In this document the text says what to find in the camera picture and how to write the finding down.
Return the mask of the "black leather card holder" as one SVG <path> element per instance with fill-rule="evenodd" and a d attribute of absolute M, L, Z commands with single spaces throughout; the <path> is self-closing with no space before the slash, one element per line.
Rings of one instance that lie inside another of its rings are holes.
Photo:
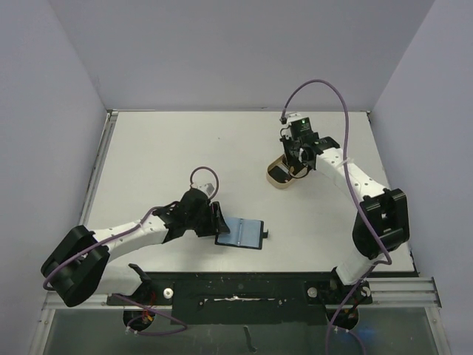
<path fill-rule="evenodd" d="M 216 236 L 215 244 L 218 246 L 261 250 L 263 240 L 269 235 L 262 220 L 228 217 L 225 223 L 229 232 Z"/>

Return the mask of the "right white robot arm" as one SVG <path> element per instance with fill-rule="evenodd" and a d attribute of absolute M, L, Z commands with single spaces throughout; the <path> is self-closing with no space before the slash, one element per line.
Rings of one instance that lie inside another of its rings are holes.
<path fill-rule="evenodd" d="M 407 198 L 400 189 L 388 189 L 372 179 L 330 136 L 321 138 L 310 119 L 292 114 L 280 132 L 282 159 L 292 179 L 317 171 L 352 199 L 357 215 L 352 231 L 354 249 L 335 268 L 337 279 L 329 284 L 330 296 L 346 302 L 355 294 L 355 283 L 389 253 L 409 240 Z"/>

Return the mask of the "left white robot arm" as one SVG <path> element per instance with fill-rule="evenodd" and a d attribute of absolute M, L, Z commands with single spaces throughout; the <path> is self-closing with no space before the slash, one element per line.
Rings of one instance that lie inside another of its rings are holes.
<path fill-rule="evenodd" d="M 121 294 L 141 304 L 149 298 L 150 278 L 136 263 L 112 261 L 152 245 L 161 245 L 193 231 L 198 237 L 227 234 L 230 229 L 220 204 L 195 188 L 179 201 L 155 206 L 136 221 L 107 229 L 72 228 L 44 262 L 43 287 L 75 307 L 93 294 Z"/>

